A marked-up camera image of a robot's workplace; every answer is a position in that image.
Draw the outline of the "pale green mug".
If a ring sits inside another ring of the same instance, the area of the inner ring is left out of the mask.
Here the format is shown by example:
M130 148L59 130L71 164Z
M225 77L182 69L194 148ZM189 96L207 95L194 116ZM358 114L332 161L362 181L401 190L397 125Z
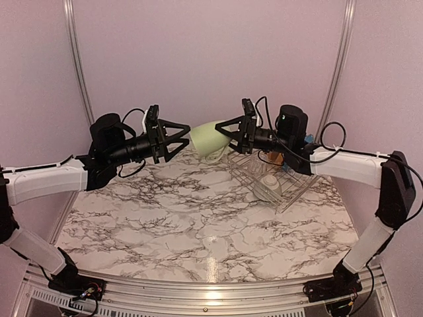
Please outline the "pale green mug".
M190 131L190 140L193 149L208 164L217 163L224 155L231 139L215 129L215 125L222 120L208 122Z

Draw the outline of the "clear drinking glass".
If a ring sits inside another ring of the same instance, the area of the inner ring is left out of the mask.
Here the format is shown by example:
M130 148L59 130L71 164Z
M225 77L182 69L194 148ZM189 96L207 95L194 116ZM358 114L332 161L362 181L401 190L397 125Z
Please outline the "clear drinking glass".
M262 162L258 157L251 157L247 165L247 170L255 177L259 177L267 172L268 164Z

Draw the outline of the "white green bowl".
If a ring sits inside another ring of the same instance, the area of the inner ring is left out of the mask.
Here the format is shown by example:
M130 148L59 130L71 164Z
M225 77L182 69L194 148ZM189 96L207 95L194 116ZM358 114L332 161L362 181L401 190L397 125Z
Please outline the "white green bowl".
M253 194L262 201L275 202L282 197L282 187L275 176L267 174L254 184Z

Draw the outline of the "blue polka dot plate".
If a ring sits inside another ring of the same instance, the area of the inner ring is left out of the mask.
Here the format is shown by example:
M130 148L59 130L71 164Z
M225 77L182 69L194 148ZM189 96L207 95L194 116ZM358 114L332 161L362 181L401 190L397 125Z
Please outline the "blue polka dot plate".
M295 172L302 175L312 175L310 155L313 150L314 137L306 135L301 147L292 149L293 153L285 152L283 154L284 162Z

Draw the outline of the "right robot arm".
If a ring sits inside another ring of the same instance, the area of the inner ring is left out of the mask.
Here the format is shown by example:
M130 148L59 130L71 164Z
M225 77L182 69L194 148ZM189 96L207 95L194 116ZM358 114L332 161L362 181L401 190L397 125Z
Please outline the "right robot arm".
M390 155L359 153L306 142L308 116L297 106L281 106L276 126L267 129L257 125L258 116L249 99L243 100L243 108L243 116L215 125L216 131L230 138L230 146L236 152L249 154L254 149L279 152L284 162L299 174L341 178L379 190L374 219L328 280L328 291L334 296L343 295L353 285L354 276L411 220L409 212L416 198L413 169L400 151Z

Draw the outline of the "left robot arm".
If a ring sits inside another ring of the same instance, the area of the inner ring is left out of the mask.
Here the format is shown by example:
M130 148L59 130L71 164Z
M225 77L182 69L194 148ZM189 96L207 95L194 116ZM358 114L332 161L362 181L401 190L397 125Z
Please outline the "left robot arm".
M29 230L20 228L13 206L61 192L89 192L105 187L118 167L151 158L170 161L189 144L190 127L159 118L151 106L141 121L142 134L125 124L117 113L101 116L90 127L88 154L70 156L52 164L1 169L1 243L38 264L52 276L52 283L70 294L83 289L83 278L66 252Z

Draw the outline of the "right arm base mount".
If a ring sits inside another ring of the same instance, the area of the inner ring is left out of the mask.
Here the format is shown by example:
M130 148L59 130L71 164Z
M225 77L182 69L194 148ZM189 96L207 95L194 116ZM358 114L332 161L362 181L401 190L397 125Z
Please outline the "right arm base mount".
M303 286L303 293L307 296L309 302L319 302L355 295L362 289L359 279L354 279L352 282L344 284L335 281L333 277L329 277L306 282Z

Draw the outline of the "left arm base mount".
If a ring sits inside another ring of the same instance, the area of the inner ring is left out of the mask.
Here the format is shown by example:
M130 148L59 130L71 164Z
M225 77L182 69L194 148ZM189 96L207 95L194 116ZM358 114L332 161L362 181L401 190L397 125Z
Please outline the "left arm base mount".
M48 282L50 289L72 295L77 300L88 298L100 301L103 297L105 286L105 280L83 275L78 275L67 285L55 280Z

